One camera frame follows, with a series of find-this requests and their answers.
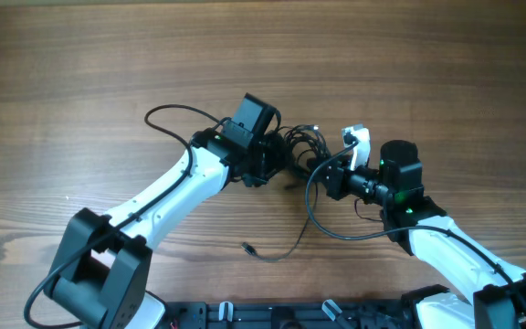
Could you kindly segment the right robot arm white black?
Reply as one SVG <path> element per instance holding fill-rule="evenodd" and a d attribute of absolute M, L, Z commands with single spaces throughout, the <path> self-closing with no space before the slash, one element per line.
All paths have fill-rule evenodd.
<path fill-rule="evenodd" d="M 308 182 L 321 182 L 329 197 L 353 195 L 381 208 L 383 235 L 429 264 L 457 290 L 433 285 L 402 302 L 417 328 L 526 328 L 526 270 L 512 265 L 464 233 L 424 193 L 422 164 L 414 143 L 392 140 L 378 168 L 355 166 L 353 138 L 331 158 L 309 163 Z"/>

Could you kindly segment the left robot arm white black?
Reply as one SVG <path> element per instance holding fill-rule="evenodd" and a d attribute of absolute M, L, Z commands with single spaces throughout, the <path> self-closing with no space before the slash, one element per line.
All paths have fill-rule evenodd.
<path fill-rule="evenodd" d="M 184 141 L 184 154 L 127 202 L 68 222 L 38 289 L 78 328 L 157 328 L 165 302 L 147 292 L 153 251 L 190 212 L 231 182 L 262 186 L 282 167 L 272 105 L 246 94 L 237 112 Z"/>

